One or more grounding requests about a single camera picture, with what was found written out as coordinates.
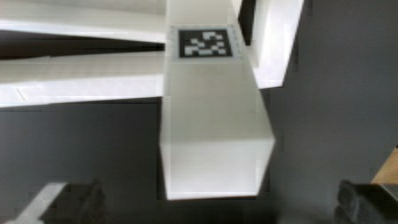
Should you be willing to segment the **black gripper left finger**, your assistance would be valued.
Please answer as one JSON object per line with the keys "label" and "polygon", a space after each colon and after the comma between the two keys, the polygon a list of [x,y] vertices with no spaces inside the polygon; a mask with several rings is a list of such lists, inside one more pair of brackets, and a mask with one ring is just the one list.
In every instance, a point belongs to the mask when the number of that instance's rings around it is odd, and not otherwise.
{"label": "black gripper left finger", "polygon": [[49,182],[10,224],[106,224],[101,182]]}

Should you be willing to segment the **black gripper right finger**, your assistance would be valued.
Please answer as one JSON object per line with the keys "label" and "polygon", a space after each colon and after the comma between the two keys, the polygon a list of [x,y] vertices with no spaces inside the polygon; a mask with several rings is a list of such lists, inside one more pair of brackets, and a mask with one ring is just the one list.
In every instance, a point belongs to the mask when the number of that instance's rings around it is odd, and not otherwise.
{"label": "black gripper right finger", "polygon": [[398,224],[398,200],[379,185],[340,181],[333,224]]}

